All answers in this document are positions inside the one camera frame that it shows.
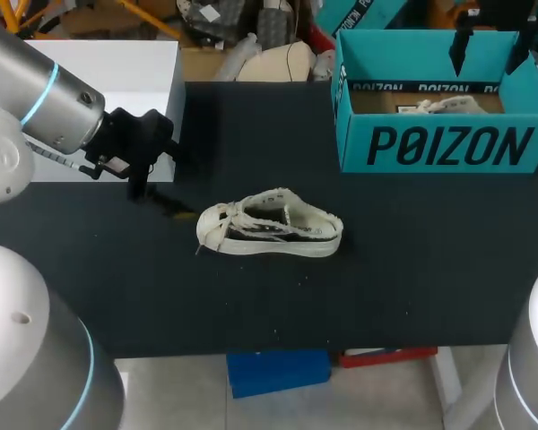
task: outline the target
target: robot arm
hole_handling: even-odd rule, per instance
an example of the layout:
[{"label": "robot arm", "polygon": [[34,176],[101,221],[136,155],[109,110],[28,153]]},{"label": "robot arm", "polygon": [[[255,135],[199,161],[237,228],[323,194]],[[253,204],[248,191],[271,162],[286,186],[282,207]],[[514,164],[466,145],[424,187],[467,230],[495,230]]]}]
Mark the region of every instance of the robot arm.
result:
[{"label": "robot arm", "polygon": [[130,200],[149,198],[174,214],[188,211],[147,186],[150,169],[162,153],[188,162],[171,140],[173,124],[167,117],[156,110],[140,118],[121,108],[105,112],[101,93],[2,27],[0,118],[0,203],[31,180],[31,150],[21,144],[26,133],[63,154],[84,151],[95,168],[81,171],[94,179],[103,170],[128,179]]}]

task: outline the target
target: cardboard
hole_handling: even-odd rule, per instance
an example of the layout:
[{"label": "cardboard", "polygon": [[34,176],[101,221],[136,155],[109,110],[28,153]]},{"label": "cardboard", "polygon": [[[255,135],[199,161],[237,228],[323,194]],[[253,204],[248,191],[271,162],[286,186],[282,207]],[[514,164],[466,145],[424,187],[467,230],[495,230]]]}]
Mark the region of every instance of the cardboard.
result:
[{"label": "cardboard", "polygon": [[[42,54],[101,92],[106,111],[123,108],[135,116],[157,109],[175,126],[172,138],[179,142],[186,101],[178,43],[144,40],[42,40],[30,41]],[[34,143],[56,152],[41,142]],[[77,151],[71,161],[90,166]],[[88,176],[35,154],[33,182],[91,182]],[[150,182],[172,182],[171,158],[162,155],[150,174]],[[108,172],[98,182],[118,182]]]},{"label": "cardboard", "polygon": [[[340,32],[331,96],[343,172],[535,171],[538,68],[532,56],[508,75],[517,35],[476,31],[456,76],[448,56],[454,36],[446,30]],[[395,113],[401,103],[458,93],[475,94],[490,113]]]},{"label": "cardboard", "polygon": [[319,10],[317,25],[333,38],[339,30],[384,29],[406,0],[334,0]]},{"label": "cardboard", "polygon": [[208,82],[225,62],[227,51],[189,47],[181,50],[181,56],[186,82]]}]

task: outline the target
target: blue led ring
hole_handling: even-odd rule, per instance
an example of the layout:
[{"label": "blue led ring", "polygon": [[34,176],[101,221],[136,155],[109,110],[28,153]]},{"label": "blue led ring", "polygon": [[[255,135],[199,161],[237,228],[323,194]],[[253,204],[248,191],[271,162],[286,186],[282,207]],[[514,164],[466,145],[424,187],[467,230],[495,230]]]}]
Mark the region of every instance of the blue led ring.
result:
[{"label": "blue led ring", "polygon": [[74,423],[75,419],[78,417],[80,412],[82,411],[83,404],[85,403],[86,399],[88,398],[88,394],[90,393],[91,388],[91,382],[93,380],[93,366],[94,366],[94,355],[93,355],[93,342],[91,341],[91,335],[88,329],[86,329],[86,326],[80,320],[80,323],[83,326],[83,329],[86,332],[86,336],[88,337],[88,343],[90,344],[90,372],[88,373],[88,378],[86,379],[86,384],[83,387],[82,396],[78,400],[78,403],[75,405],[74,412],[70,415],[70,417],[67,419],[65,424],[62,426],[60,430],[68,430],[70,426]]},{"label": "blue led ring", "polygon": [[57,65],[57,63],[54,63],[54,68],[52,69],[52,74],[50,74],[48,85],[46,85],[46,88],[44,89],[44,92],[42,92],[42,95],[39,96],[38,100],[36,100],[36,103],[34,103],[34,106],[32,106],[28,114],[26,114],[26,116],[21,121],[22,126],[25,126],[26,123],[28,123],[28,121],[30,121],[32,117],[36,114],[36,112],[38,112],[38,109],[44,103],[44,100],[50,93],[50,90],[52,90],[52,87],[54,86],[54,82],[56,81],[58,73],[59,73],[59,66]]}]

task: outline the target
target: black mat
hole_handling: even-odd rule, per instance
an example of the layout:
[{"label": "black mat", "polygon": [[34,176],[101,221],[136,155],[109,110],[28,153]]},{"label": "black mat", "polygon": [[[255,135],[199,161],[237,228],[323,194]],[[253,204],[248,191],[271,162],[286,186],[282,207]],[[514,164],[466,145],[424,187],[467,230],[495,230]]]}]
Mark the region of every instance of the black mat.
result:
[{"label": "black mat", "polygon": [[162,187],[198,210],[285,186],[341,217],[327,259],[195,255],[195,221],[122,185],[34,184],[0,210],[23,254],[114,357],[508,342],[538,275],[533,176],[341,175],[329,89],[190,84],[205,167]]}]

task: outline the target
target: sneaker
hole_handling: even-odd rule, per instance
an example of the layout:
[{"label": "sneaker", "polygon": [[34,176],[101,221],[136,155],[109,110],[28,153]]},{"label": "sneaker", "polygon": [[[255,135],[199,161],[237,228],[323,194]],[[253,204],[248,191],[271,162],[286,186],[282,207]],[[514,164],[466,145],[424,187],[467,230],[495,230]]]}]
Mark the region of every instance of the sneaker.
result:
[{"label": "sneaker", "polygon": [[405,110],[405,114],[486,114],[473,96],[454,96],[432,103],[423,100],[415,108]]},{"label": "sneaker", "polygon": [[284,188],[217,204],[197,222],[200,247],[233,255],[327,257],[339,248],[342,233],[340,219]]}]

